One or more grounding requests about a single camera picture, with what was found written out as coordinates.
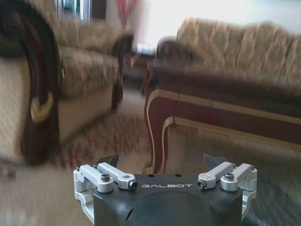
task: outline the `screw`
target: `screw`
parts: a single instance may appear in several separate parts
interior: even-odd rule
[[[110,175],[107,174],[107,173],[102,174],[101,180],[102,180],[103,182],[108,182],[108,181],[110,180]]]
[[[234,174],[233,173],[226,173],[225,178],[227,178],[228,180],[233,180],[234,179]]]
[[[129,187],[131,190],[136,190],[137,187],[138,187],[137,181],[134,181],[134,180],[130,181],[130,182],[128,183],[128,187]]]
[[[198,186],[199,186],[200,189],[204,189],[204,188],[207,187],[207,184],[204,180],[199,180],[198,181]]]

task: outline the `side table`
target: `side table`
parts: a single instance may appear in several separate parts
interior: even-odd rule
[[[147,54],[138,54],[138,53],[132,53],[132,54],[125,54],[123,57],[124,65],[127,68],[132,68],[138,71],[145,72],[144,81],[141,86],[141,93],[145,94],[145,90],[151,80],[149,80],[148,76],[148,62],[155,59],[155,55],[147,55]]]

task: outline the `silver metal bracket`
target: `silver metal bracket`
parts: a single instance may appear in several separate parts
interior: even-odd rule
[[[223,162],[214,169],[207,173],[201,173],[198,176],[198,185],[202,189],[214,188],[217,181],[221,179],[225,173],[230,173],[233,171],[235,165],[231,162]]]
[[[199,174],[198,185],[205,189],[213,188],[219,179],[225,192],[235,192],[238,188],[243,190],[242,219],[244,219],[250,210],[251,200],[256,198],[257,169],[245,163],[236,167],[232,163],[224,162],[207,173]]]
[[[124,173],[105,162],[98,164],[97,170],[103,174],[109,174],[121,189],[135,190],[138,187],[133,174]]]
[[[93,198],[89,193],[89,190],[97,189],[101,193],[109,193],[114,189],[114,180],[122,189],[131,190],[134,187],[137,188],[137,184],[135,184],[137,182],[133,174],[123,173],[107,163],[101,163],[101,165],[104,166],[104,168],[99,168],[102,169],[102,172],[89,165],[78,167],[73,171],[75,199],[81,202],[83,212],[93,224],[94,206]]]

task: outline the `white wall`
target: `white wall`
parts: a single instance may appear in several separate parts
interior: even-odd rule
[[[301,32],[301,0],[138,0],[129,20],[135,43],[156,46],[163,36],[176,35],[187,17],[217,19],[237,24],[270,20]],[[115,0],[108,0],[107,22],[118,25]]]

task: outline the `patterned upholstery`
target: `patterned upholstery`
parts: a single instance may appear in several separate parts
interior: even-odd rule
[[[301,78],[301,36],[293,40],[287,56],[285,77],[291,79]]]
[[[275,24],[247,26],[237,67],[250,72],[283,74],[292,41],[292,35]]]
[[[66,98],[96,93],[120,80],[115,57],[78,48],[60,47],[63,66],[61,93]]]
[[[54,31],[64,70],[60,86],[64,97],[93,94],[120,81],[118,59],[108,55],[119,40],[132,34],[100,20],[87,24],[70,16],[58,18],[55,0],[24,1],[38,10]]]
[[[177,42],[191,54],[190,71],[195,68],[212,76],[266,84],[301,95],[301,36],[276,24],[240,27],[189,18],[183,22]]]
[[[88,49],[111,54],[115,43],[128,36],[128,32],[108,27],[103,20],[86,24],[76,18],[64,18],[52,23],[60,46]]]
[[[290,78],[275,73],[256,73],[243,70],[240,68],[229,68],[224,66],[207,66],[200,63],[192,63],[187,65],[189,72],[196,73],[202,71],[204,74],[225,81],[231,79],[233,81],[245,82],[254,85],[265,85],[269,89],[275,87],[282,90],[283,93],[301,97],[301,80]]]
[[[179,32],[178,41],[204,64],[218,63],[234,67],[238,57],[243,28],[206,19],[186,19]]]
[[[0,157],[21,163],[31,93],[27,59],[0,57],[0,75]]]

